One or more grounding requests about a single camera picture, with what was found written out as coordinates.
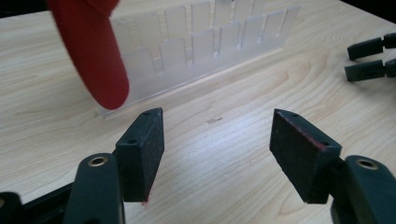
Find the clear acrylic piece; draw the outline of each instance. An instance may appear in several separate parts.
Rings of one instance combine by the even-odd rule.
[[[263,6],[264,0],[216,0],[211,10],[204,1],[112,19],[130,84],[123,106],[281,48],[299,7],[262,14]]]

